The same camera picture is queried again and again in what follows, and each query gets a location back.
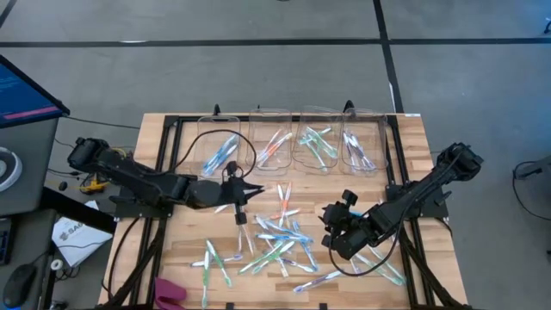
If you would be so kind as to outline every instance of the wooden table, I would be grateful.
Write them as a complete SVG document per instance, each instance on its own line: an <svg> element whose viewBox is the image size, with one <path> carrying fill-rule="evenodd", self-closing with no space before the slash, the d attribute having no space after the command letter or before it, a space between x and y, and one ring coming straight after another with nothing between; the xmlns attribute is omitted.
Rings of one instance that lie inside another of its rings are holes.
<svg viewBox="0 0 551 310"><path fill-rule="evenodd" d="M164 117L164 114L146 114L144 116L135 152L135 158L142 164L151 167L155 165ZM433 166L423 122L418 115L397 115L397 120L409 176L411 180L420 179L429 173ZM248 126L243 123L242 132L246 135L247 131ZM169 141L172 141L173 134L170 133ZM185 123L179 150L180 156L185 153L196 135L196 124ZM387 136L393 167L396 167L394 168L396 180L400 180L393 137L391 134ZM169 161L171 145L169 144L167 147L165 163ZM186 167L182 167L178 171L189 172ZM304 293L296 294L293 292L295 286L334 271L327 249L320 244L325 231L317 216L323 213L322 207L340 200L343 190L350 189L359 196L354 210L363 212L369 209L379 200L385 199L384 188L387 185L385 171L380 171L372 177L357 177L343 174L339 169L333 169L330 175L321 177L296 170L292 164L288 169L288 173L284 176L264 177L251 174L246 181L262 184L266 189L265 193L251 199L246 206L249 213L249 229L253 232L260 232L260 227L252 223L253 214L267 214L279 209L277 183L293 181L289 208L300 208L301 210L294 218L301 223L304 233L314 238L313 252L319 262L320 271L316 274L307 274L303 270L288 266L290 277L283 279L279 265L273 263L258 275L253 276L248 272L237 276L237 270L251 261L251 254L246 250L244 244L244 259L226 265L233 281L232 288L226 287L217 266L214 266L211 270L211 282L208 288L209 307L225 308L227 302L234 302L237 309L319 308L319 303L327 303L330 309L409 308L406 286L396 286L376 273L359 278L340 276L332 282L312 288ZM130 219L123 220L117 226L107 271L115 248L121 240L121 235L131 221ZM140 220L136 224L122 246L121 254L115 266L115 289L120 287L127 279L136 264L143 222L143 220ZM449 232L441 223L433 219L420 219L419 224L428 265L452 296L459 302L466 303L467 300ZM195 211L190 208L176 206L173 217L168 220L159 276L188 290L188 299L182 304L187 308L201 308L201 275L203 270L202 268L190 268L189 263L203 259L205 238L209 238L214 243L222 257L230 257L236 252L237 227L235 226L232 210L228 208L221 214L214 214L213 209ZM259 250L263 250L266 248L266 244L260 241L262 240L257 241L257 247ZM387 241L380 245L379 249L386 253L389 247L390 243ZM361 253L375 260L368 250L362 250ZM340 259L338 255L334 257L339 265L350 270L350 263ZM308 259L299 246L295 247L292 258L299 263L308 264ZM397 269L402 270L398 247L390 261ZM413 270L418 299L422 303L424 301L423 290L415 265L413 265ZM142 279L139 297L141 302L145 300L149 275L148 267ZM106 300L107 294L102 291L99 302L105 302Z"/></svg>

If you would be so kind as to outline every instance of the gray floor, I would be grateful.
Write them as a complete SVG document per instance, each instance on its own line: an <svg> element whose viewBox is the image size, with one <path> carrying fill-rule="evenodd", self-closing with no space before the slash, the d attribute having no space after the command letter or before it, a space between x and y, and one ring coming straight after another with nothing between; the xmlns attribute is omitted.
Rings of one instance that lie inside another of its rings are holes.
<svg viewBox="0 0 551 310"><path fill-rule="evenodd" d="M7 3L0 0L0 6ZM551 17L544 0L386 0L391 38L537 37ZM370 38L372 1L362 0L18 0L0 41ZM551 45L393 46L406 112L421 113L430 147L453 141L485 160L449 200L467 297L487 309L551 305L550 222L517 204L511 169L551 153ZM146 112L298 111L315 104L393 112L380 46L0 48L0 53L70 107L76 117L138 126ZM133 146L137 132L62 120L58 139L94 136ZM51 167L68 169L56 145ZM51 181L59 178L50 176ZM520 183L529 208L551 217L537 176ZM88 197L67 191L78 200ZM108 208L103 202L101 208ZM109 245L55 297L91 307Z"/></svg>

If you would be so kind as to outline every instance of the pink object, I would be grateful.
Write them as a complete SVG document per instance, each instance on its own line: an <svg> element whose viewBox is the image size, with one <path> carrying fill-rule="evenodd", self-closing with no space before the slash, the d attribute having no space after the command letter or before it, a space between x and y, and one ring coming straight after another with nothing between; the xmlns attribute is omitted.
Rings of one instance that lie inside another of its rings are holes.
<svg viewBox="0 0 551 310"><path fill-rule="evenodd" d="M185 288L161 278L155 279L155 304L163 310L185 310L178 303L185 301L188 293Z"/></svg>

